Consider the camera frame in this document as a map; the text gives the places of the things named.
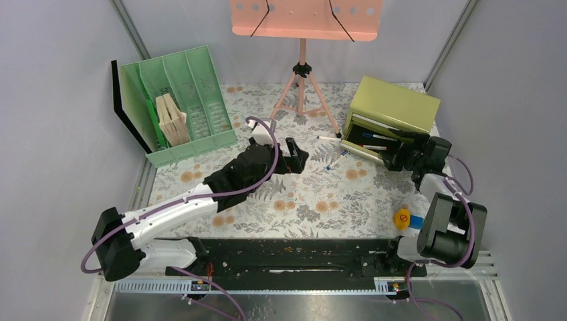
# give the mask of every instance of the floral tablecloth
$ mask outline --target floral tablecloth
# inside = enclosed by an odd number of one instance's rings
[[[421,83],[399,84],[425,93]],[[238,143],[157,170],[150,204],[157,204],[192,189],[204,177],[219,170],[248,146],[251,136],[244,119],[269,117],[284,84],[223,85],[222,90]],[[358,84],[320,84],[334,117],[343,127]],[[284,104],[295,106],[298,89],[288,93]],[[312,85],[306,88],[304,110],[317,109],[320,101]],[[429,207],[417,193],[410,172],[389,172],[382,165],[349,154],[331,171],[325,167],[341,150],[337,142],[318,140],[334,136],[325,112],[299,116],[280,110],[276,137],[295,138],[310,157],[301,175],[274,175],[243,202],[226,211],[190,221],[163,237],[394,237],[400,232],[392,216],[404,205],[413,215],[424,217]],[[434,126],[432,135],[438,135]]]

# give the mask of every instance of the pink music stand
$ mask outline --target pink music stand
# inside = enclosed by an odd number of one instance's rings
[[[231,0],[233,32],[237,35],[293,37],[300,39],[300,60],[279,98],[271,118],[280,108],[304,115],[325,110],[337,137],[340,130],[306,63],[307,39],[371,41],[378,35],[383,0]],[[295,76],[299,75],[297,108],[282,106]],[[304,111],[305,79],[309,76],[322,107]]]

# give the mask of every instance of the open drawer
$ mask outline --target open drawer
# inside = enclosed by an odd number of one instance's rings
[[[381,136],[390,137],[396,140],[405,141],[405,138],[400,138],[394,135],[389,128],[395,128],[391,125],[372,120],[370,118],[361,116],[359,114],[352,114],[349,122],[344,129],[344,138],[341,140],[341,148],[348,150],[353,154],[366,157],[372,161],[381,162],[380,154],[377,150],[371,150],[362,147],[361,145],[370,146],[383,146],[388,151],[393,151],[399,147],[399,142],[384,140],[374,137],[367,137],[364,134],[377,134]]]

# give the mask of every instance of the gray wall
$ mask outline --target gray wall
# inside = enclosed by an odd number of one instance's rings
[[[384,0],[376,40],[310,40],[307,62],[319,82],[359,82],[365,74],[391,82],[423,82],[466,2]],[[299,60],[297,39],[235,35],[228,0],[124,4],[152,57],[210,45],[223,83],[286,83]]]
[[[430,91],[489,210],[483,243],[514,320],[567,314],[566,31],[565,0],[482,1]]]
[[[144,157],[110,60],[140,58],[109,1],[2,0],[0,30],[0,320],[76,321],[93,228],[127,210]]]

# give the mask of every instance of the black panel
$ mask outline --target black panel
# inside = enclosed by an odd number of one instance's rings
[[[120,80],[118,77],[118,63],[116,60],[112,60],[110,62],[110,67],[112,68],[112,96],[114,101],[114,112],[118,115],[124,125],[126,125],[127,129],[132,133],[140,146],[142,146],[142,148],[150,154],[152,150],[146,144],[142,135],[140,135],[134,124],[130,121],[129,117],[122,109],[122,95],[120,94]]]
[[[374,277],[403,277],[410,264],[386,254],[397,249],[399,239],[199,241],[209,253],[187,270],[205,276],[210,262],[215,282],[227,290],[373,290]],[[276,274],[270,270],[303,271]],[[182,274],[168,267],[166,275]],[[425,269],[417,268],[413,275],[425,276]]]

